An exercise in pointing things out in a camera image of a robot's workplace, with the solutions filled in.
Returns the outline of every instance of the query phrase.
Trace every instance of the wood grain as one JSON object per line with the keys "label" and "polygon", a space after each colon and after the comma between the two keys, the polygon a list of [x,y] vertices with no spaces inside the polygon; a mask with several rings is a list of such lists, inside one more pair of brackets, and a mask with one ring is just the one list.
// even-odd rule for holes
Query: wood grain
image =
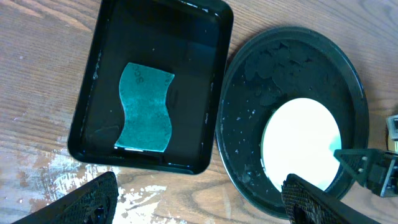
{"label": "wood grain", "polygon": [[[338,44],[366,91],[369,147],[386,148],[384,119],[398,113],[398,1],[227,2],[234,11],[229,60],[251,37],[277,26],[308,27]],[[0,223],[105,170],[118,171],[124,196],[142,194],[134,201],[136,223],[287,223],[240,196],[216,146],[211,165],[196,176],[94,166],[68,155],[65,141],[99,8],[100,0],[0,0]],[[153,185],[166,190],[140,191]],[[343,201],[381,223],[398,221],[398,199],[381,199],[357,184]]]}

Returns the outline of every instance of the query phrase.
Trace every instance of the black rectangular tray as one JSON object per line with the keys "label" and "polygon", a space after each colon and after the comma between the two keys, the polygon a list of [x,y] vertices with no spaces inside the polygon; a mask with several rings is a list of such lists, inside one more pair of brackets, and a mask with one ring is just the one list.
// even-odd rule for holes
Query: black rectangular tray
{"label": "black rectangular tray", "polygon": [[[186,174],[210,163],[233,25],[219,0],[103,0],[68,138],[82,162]],[[175,74],[166,107],[167,149],[115,149],[124,125],[119,80],[129,63]]]}

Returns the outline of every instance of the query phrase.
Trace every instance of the sanding sponge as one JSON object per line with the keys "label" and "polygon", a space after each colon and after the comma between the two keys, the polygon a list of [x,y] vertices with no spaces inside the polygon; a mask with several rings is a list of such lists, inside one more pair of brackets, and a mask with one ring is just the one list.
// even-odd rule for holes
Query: sanding sponge
{"label": "sanding sponge", "polygon": [[172,135],[166,94],[174,74],[128,63],[119,83],[124,127],[116,147],[164,152]]}

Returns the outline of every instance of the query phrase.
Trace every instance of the white disc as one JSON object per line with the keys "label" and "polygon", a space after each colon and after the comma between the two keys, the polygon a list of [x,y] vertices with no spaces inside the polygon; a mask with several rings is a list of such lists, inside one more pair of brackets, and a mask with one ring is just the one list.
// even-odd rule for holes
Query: white disc
{"label": "white disc", "polygon": [[280,192],[289,174],[326,190],[340,164],[335,149],[341,149],[341,138],[333,115],[315,100],[298,98],[271,116],[262,135],[261,159]]}

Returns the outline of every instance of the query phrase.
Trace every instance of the black tray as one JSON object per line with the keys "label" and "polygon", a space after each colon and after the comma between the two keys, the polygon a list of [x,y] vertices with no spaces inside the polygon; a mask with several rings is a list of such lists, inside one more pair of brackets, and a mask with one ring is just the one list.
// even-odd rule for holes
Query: black tray
{"label": "black tray", "polygon": [[[328,108],[343,149],[368,146],[363,86],[337,45],[299,27],[272,29],[250,40],[226,72],[218,110],[218,148],[239,192],[258,209],[279,218],[287,218],[286,211],[281,193],[263,171],[259,143],[273,112],[294,98],[311,98]],[[353,178],[340,166],[325,191],[340,199],[352,184]]]}
{"label": "black tray", "polygon": [[[73,117],[68,149],[82,162],[186,174],[210,163],[233,25],[223,1],[103,0]],[[175,74],[164,153],[114,149],[124,124],[119,80],[138,63]]]}

